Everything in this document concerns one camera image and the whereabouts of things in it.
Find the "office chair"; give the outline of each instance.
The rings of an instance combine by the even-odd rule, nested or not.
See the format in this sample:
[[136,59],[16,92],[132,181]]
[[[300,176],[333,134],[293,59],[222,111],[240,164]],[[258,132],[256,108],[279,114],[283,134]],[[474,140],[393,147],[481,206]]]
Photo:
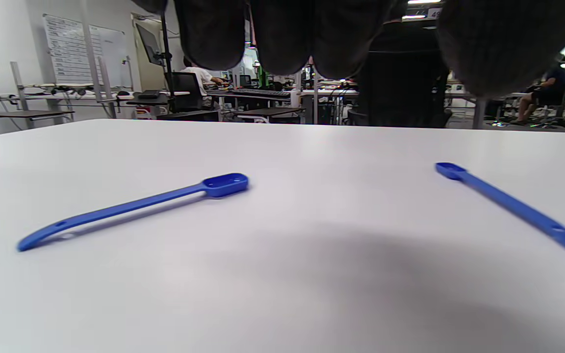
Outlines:
[[172,72],[166,78],[173,80],[177,92],[189,92],[185,96],[174,96],[171,107],[172,114],[158,116],[158,120],[171,121],[219,121],[218,112],[211,106],[205,110],[202,107],[202,92],[197,76],[193,72]]
[[[540,127],[541,129],[557,129],[555,126],[559,119],[564,117],[565,112],[565,93],[563,96],[560,96],[558,99],[550,100],[550,101],[542,101],[539,102],[540,107],[544,107],[544,115],[539,123],[536,125],[531,125],[531,127]],[[549,118],[551,112],[556,112],[556,114]]]
[[197,76],[193,72],[172,72],[165,74],[167,80],[173,80],[177,92],[189,92],[185,96],[175,96],[172,111],[191,112],[202,110],[202,92]]
[[241,87],[251,87],[252,86],[252,78],[249,75],[240,75],[239,76],[239,85]]

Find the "person in dark shirt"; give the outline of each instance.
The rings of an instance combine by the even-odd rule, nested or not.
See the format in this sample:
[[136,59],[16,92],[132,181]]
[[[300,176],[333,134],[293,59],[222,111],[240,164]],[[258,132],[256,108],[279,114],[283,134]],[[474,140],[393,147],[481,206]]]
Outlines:
[[444,127],[448,69],[435,32],[402,22],[407,5],[407,0],[398,0],[370,46],[356,77],[357,111],[368,116],[370,126]]
[[558,58],[552,68],[546,73],[545,83],[540,89],[534,90],[520,100],[518,119],[512,124],[526,125],[531,114],[541,105],[558,105],[565,96],[565,69],[560,66],[563,58]]

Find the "desk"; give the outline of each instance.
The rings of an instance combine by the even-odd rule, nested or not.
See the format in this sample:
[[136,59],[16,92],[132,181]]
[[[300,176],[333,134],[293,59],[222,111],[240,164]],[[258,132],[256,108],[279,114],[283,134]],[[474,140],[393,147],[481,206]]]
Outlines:
[[[110,114],[112,115],[113,118],[116,118],[117,116],[117,112],[115,110],[115,106],[114,103],[119,103],[122,101],[131,101],[132,99],[134,99],[134,96],[132,94],[133,92],[130,92],[130,94],[128,96],[118,96],[116,93],[113,92],[112,94],[112,98],[106,100],[105,102],[108,102],[108,109],[110,109]],[[161,93],[164,94],[169,94],[169,92],[163,91]],[[175,96],[186,96],[188,95],[189,92],[174,92]],[[75,101],[97,101],[97,96],[95,95],[95,92],[87,92],[87,94],[85,94],[84,96],[79,96],[76,94],[65,94],[64,92],[58,92],[56,94],[47,94],[47,95],[38,95],[38,96],[32,96],[32,95],[26,95],[26,99],[31,101],[31,100],[40,100],[40,99],[45,99],[45,101],[47,101],[47,107],[49,107],[50,110],[54,110],[54,111],[60,111],[60,102],[61,101],[66,101],[69,100],[71,102],[75,102]],[[88,105],[76,105],[74,103],[70,104],[71,107],[88,107]]]
[[[565,224],[559,133],[99,119],[2,135],[0,352],[565,352],[565,250],[437,161]],[[251,190],[14,250],[228,172]]]
[[[312,89],[305,89],[302,92],[300,92],[300,96],[313,96],[315,90]],[[318,90],[318,95],[319,96],[330,96],[333,95],[334,97],[336,96],[358,96],[359,92],[357,92],[354,89],[320,89]]]
[[278,116],[278,115],[282,115],[282,114],[298,113],[298,112],[301,112],[304,109],[305,108],[274,107],[274,108],[246,110],[244,112],[237,112],[237,115],[238,116],[261,116],[265,119],[265,121],[267,123],[269,123],[271,118],[273,118],[274,116]]
[[25,119],[28,129],[34,129],[34,121],[44,119],[66,118],[66,114],[73,116],[73,110],[56,111],[56,110],[13,110],[11,112],[0,112],[0,118]]

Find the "black chair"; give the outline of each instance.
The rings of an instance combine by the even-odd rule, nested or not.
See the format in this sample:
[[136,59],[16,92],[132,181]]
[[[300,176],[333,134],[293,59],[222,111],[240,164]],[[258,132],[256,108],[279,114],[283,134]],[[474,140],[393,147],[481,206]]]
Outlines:
[[173,112],[192,112],[202,110],[202,92],[197,76],[193,72],[166,73],[166,78],[173,81],[173,89],[176,92],[189,92],[188,95],[175,96],[173,100]]
[[252,87],[252,78],[249,75],[239,75],[239,85],[241,87]]
[[531,127],[540,127],[542,129],[556,129],[553,125],[558,125],[559,119],[563,119],[565,112],[565,93],[556,99],[538,102],[540,107],[544,107],[544,115],[539,123],[531,125]]

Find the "whiteboard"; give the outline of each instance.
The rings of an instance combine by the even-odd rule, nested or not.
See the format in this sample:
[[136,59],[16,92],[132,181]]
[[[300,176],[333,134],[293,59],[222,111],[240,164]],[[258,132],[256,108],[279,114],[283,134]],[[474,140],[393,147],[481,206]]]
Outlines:
[[[43,14],[45,34],[49,46],[56,83],[91,83],[90,66],[81,22]],[[96,58],[101,57],[108,71],[110,85],[131,87],[128,66],[126,34],[114,29],[90,26]],[[97,64],[100,83],[102,74]]]

